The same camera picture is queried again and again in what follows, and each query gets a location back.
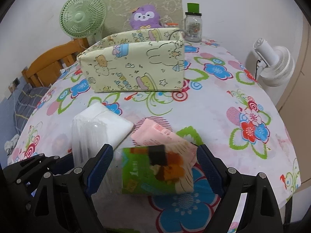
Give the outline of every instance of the black jar lid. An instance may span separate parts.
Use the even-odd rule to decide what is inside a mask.
[[[189,15],[189,16],[199,16],[199,17],[201,17],[201,16],[202,16],[202,13],[192,13],[192,12],[186,12],[185,14],[186,14],[186,15]]]

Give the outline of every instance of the plastic wrap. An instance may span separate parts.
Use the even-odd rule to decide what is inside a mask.
[[[97,118],[93,120],[83,117],[74,118],[71,131],[75,167],[83,167],[88,159],[95,157],[108,141],[106,124]]]
[[[122,149],[114,151],[114,157],[103,178],[103,181],[96,194],[92,195],[94,199],[102,199],[111,195],[122,193]]]

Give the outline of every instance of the white wall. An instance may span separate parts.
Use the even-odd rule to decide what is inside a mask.
[[[0,100],[20,71],[48,49],[70,40],[59,26],[66,0],[16,0],[0,24]],[[203,35],[219,41],[245,63],[258,37],[286,46],[297,59],[302,14],[293,0],[183,0],[200,3]],[[249,69],[255,64],[248,59]],[[269,93],[276,103],[284,89]]]

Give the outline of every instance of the wooden headboard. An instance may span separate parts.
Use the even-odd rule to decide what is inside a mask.
[[[86,38],[75,39],[64,45],[54,47],[44,54],[40,55],[28,69],[24,69],[23,74],[27,83],[33,87],[48,87],[54,84],[60,76],[60,70],[63,69],[60,59],[71,66],[76,61],[74,53],[83,52],[89,44]]]

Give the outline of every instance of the stuffed animal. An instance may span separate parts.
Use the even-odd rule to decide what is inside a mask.
[[[162,28],[160,25],[160,15],[151,4],[141,6],[134,11],[130,19],[130,25],[134,30]]]

